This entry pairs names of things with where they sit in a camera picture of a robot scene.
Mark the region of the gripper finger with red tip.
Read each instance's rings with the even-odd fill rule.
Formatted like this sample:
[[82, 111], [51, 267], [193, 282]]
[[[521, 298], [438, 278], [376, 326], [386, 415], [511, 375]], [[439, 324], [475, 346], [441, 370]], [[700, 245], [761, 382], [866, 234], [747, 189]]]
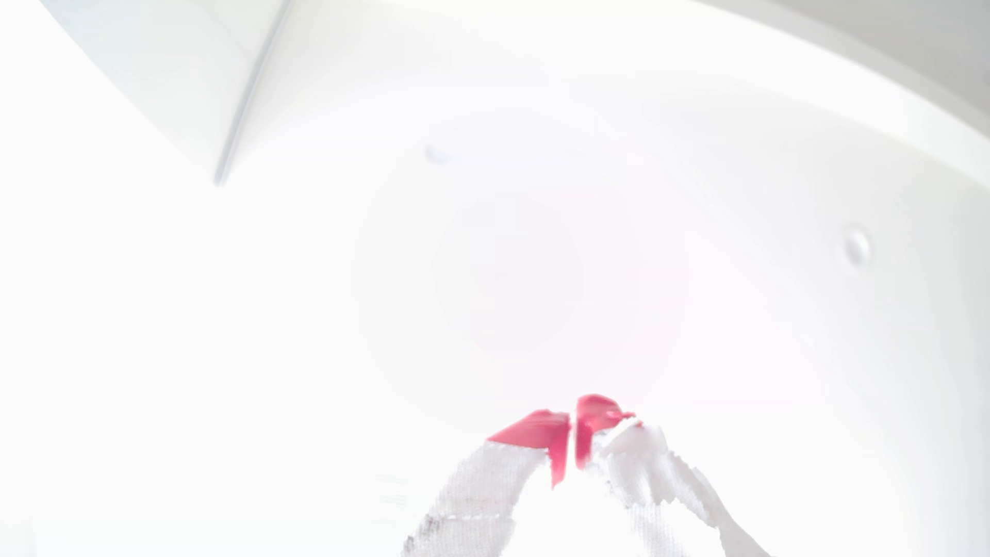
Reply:
[[535, 476], [566, 473], [571, 418], [539, 409], [487, 437], [460, 461], [407, 536], [402, 556], [502, 556], [515, 510]]
[[575, 410], [576, 466], [622, 508], [641, 555], [769, 555], [659, 427], [601, 395], [577, 399]]

